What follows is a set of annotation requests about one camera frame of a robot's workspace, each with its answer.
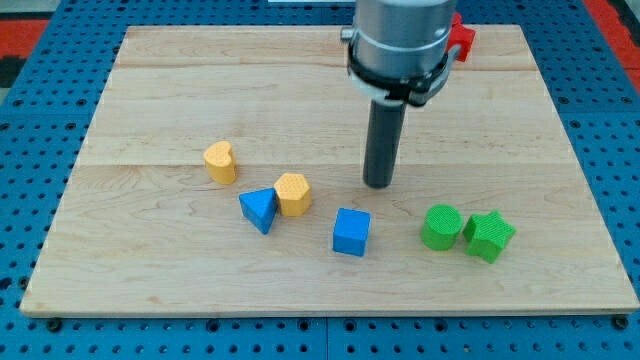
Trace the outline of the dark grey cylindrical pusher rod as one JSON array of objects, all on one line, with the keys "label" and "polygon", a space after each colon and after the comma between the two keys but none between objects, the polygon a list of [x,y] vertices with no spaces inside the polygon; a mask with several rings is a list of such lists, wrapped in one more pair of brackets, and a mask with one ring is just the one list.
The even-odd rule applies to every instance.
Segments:
[{"label": "dark grey cylindrical pusher rod", "polygon": [[388,187],[393,178],[406,105],[370,104],[363,181],[374,189]]}]

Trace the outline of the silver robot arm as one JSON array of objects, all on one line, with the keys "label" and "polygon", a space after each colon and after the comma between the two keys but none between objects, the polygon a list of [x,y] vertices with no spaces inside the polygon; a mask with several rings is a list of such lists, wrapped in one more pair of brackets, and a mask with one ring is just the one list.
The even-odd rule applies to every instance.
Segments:
[{"label": "silver robot arm", "polygon": [[363,181],[393,178],[405,110],[425,106],[446,84],[461,47],[448,48],[455,0],[358,0],[341,29],[347,72],[370,98]]}]

